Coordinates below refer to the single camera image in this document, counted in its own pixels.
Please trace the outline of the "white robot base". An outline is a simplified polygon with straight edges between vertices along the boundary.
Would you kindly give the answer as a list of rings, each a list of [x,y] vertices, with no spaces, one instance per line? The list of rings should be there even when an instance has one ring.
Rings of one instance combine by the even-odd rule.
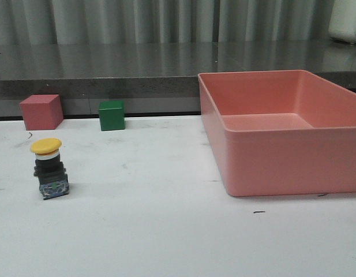
[[[335,40],[356,44],[356,0],[335,0],[328,27]]]

